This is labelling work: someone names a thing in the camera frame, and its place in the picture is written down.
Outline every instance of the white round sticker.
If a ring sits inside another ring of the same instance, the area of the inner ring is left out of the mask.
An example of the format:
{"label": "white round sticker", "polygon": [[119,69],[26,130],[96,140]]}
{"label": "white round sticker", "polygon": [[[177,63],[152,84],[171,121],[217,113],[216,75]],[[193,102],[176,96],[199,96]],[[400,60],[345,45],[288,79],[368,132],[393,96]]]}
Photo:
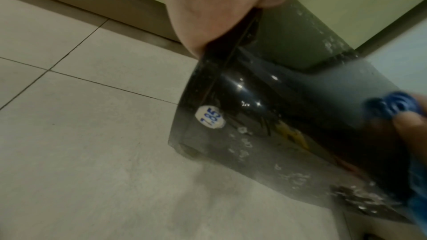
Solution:
{"label": "white round sticker", "polygon": [[222,128],[226,121],[215,106],[200,106],[195,114],[197,120],[208,128]]}

